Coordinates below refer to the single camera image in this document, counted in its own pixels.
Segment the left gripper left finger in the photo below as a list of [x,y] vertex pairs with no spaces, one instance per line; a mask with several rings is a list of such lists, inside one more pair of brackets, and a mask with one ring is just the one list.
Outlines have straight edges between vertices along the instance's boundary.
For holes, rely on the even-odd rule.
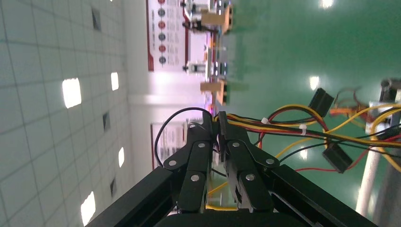
[[189,128],[187,142],[117,201],[89,227],[188,227],[189,214],[205,210],[208,175],[216,134],[212,115],[202,113],[203,123]]

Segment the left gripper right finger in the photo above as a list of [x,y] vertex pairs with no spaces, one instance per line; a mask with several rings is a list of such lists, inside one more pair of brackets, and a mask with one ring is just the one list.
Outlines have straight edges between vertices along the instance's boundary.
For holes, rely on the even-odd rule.
[[218,113],[219,147],[239,210],[239,227],[372,227],[355,210],[272,155],[254,146],[246,129]]

